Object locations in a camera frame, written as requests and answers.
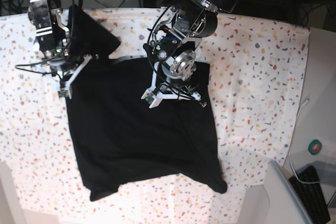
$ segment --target metal bracket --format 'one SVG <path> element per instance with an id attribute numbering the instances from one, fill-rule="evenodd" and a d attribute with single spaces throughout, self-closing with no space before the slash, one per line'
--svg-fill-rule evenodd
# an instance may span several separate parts
<path id="1" fill-rule="evenodd" d="M 81 65 L 78 66 L 78 68 L 73 72 L 72 76 L 70 79 L 66 82 L 64 82 L 64 88 L 61 87 L 61 83 L 59 81 L 56 81 L 50 74 L 46 75 L 47 78 L 53 83 L 53 85 L 56 87 L 56 91 L 58 93 L 59 98 L 70 98 L 72 99 L 72 88 L 71 84 L 73 81 L 77 78 L 79 73 L 83 70 L 83 68 L 89 63 L 89 61 L 92 59 L 91 55 L 86 55 L 84 56 L 84 61 L 81 63 Z M 41 66 L 37 65 L 36 68 L 41 71 L 46 73 L 47 71 Z"/>
<path id="2" fill-rule="evenodd" d="M 158 70 L 158 67 L 159 62 L 155 63 L 154 65 L 156 71 Z M 188 100 L 187 98 L 179 97 L 177 94 L 174 93 L 163 94 L 161 91 L 159 91 L 157 94 L 154 94 L 153 92 L 156 89 L 156 79 L 157 75 L 155 72 L 153 72 L 152 85 L 148 89 L 146 89 L 141 97 L 142 100 L 146 100 L 149 103 L 150 109 L 158 107 L 163 100 Z M 194 92 L 192 94 L 192 97 L 195 98 L 196 101 L 200 101 L 202 98 L 198 92 Z"/>

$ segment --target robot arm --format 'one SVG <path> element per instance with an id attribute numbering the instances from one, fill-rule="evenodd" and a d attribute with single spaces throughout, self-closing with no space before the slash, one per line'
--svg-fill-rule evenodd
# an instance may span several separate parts
<path id="1" fill-rule="evenodd" d="M 171 7 L 173 15 L 153 27 L 148 43 L 144 45 L 153 66 L 152 85 L 142 99 L 150 108 L 164 99 L 202 100 L 197 88 L 191 85 L 196 71 L 196 48 L 202 38 L 211 36 L 218 25 L 218 12 L 230 13 L 238 0 L 191 0 L 188 4 Z M 158 32 L 165 36 L 157 39 Z"/>
<path id="2" fill-rule="evenodd" d="M 172 15 L 168 20 L 161 21 L 168 8 L 161 15 L 144 45 L 153 68 L 153 80 L 142 99 L 148 101 L 150 108 L 158 106 L 164 99 L 193 100 L 206 106 L 206 102 L 197 93 L 197 88 L 191 85 L 192 75 L 196 71 L 195 51 L 202 38 L 211 36 L 216 30 L 218 12 L 230 13 L 237 2 L 238 0 L 190 0 L 187 4 L 177 3 L 169 7 Z M 59 77 L 59 83 L 56 82 L 59 96 L 71 98 L 71 82 L 92 55 L 96 54 L 92 54 L 92 50 L 90 53 L 78 53 L 81 44 L 71 41 L 74 21 L 72 20 L 70 28 L 63 25 L 61 14 L 60 0 L 30 0 L 28 16 L 36 27 L 34 51 L 41 55 L 41 62 L 33 66 L 38 66 L 43 72 L 45 70 L 41 65 L 49 65 L 51 75 Z M 106 40 L 104 46 L 110 48 L 107 45 L 113 44 L 115 37 L 109 39 L 111 41 Z"/>
<path id="3" fill-rule="evenodd" d="M 115 36 L 85 14 L 81 7 L 82 0 L 79 0 L 78 6 L 70 8 L 69 22 L 65 26 L 61 21 L 60 0 L 30 0 L 28 17 L 36 27 L 34 52 L 40 62 L 16 68 L 36 67 L 39 70 L 36 73 L 47 74 L 59 97 L 71 98 L 71 83 L 88 62 L 97 59 L 100 53 L 108 56 L 120 45 Z M 43 65 L 48 65 L 50 72 Z"/>

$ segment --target white cable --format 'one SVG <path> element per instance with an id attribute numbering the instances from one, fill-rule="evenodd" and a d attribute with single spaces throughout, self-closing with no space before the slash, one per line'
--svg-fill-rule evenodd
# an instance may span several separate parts
<path id="1" fill-rule="evenodd" d="M 307 98 L 307 99 L 305 99 L 305 100 L 301 103 L 300 108 L 299 108 L 299 111 L 298 111 L 298 115 L 296 116 L 296 121 L 298 121 L 298 118 L 299 118 L 299 115 L 300 115 L 300 113 L 301 113 L 302 108 L 303 108 L 305 105 L 307 105 L 309 101 L 310 101 L 310 100 Z M 323 182 L 323 181 L 318 181 L 318 182 L 304 182 L 304 181 L 300 180 L 300 179 L 299 179 L 299 176 L 298 176 L 298 174 L 296 173 L 296 170 L 295 170 L 295 168 L 294 168 L 293 161 L 292 161 L 292 157 L 291 157 L 291 155 L 290 155 L 290 151 L 288 151 L 288 157 L 289 157 L 290 168 L 292 169 L 292 172 L 293 172 L 295 178 L 298 180 L 298 182 L 301 182 L 302 184 L 306 184 L 306 185 L 312 185 L 312 184 L 319 184 L 319 183 L 325 183 L 325 182 L 328 182 L 328 181 L 324 181 L 324 182 Z"/>

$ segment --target table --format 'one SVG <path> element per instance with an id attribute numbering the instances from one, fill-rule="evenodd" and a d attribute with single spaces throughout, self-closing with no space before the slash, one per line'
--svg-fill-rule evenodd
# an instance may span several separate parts
<path id="1" fill-rule="evenodd" d="M 144 55 L 161 9 L 87 11 L 120 38 L 110 58 Z M 218 16 L 199 61 L 211 64 L 209 94 L 228 192 L 183 175 L 129 183 L 89 202 L 68 130 L 64 99 L 33 73 L 35 28 L 27 15 L 0 19 L 0 161 L 13 172 L 24 209 L 75 223 L 235 223 L 246 189 L 260 185 L 270 159 L 284 164 L 301 98 L 309 30 L 259 18 Z"/>

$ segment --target black cloth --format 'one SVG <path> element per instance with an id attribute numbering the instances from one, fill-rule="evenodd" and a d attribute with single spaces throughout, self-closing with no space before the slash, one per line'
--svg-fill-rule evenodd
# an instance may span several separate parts
<path id="1" fill-rule="evenodd" d="M 95 201 L 122 184 L 182 173 L 225 193 L 217 135 L 207 92 L 209 65 L 197 63 L 193 79 L 208 106 L 164 100 L 149 109 L 147 59 L 91 62 L 67 99 L 69 128 L 83 184 Z"/>

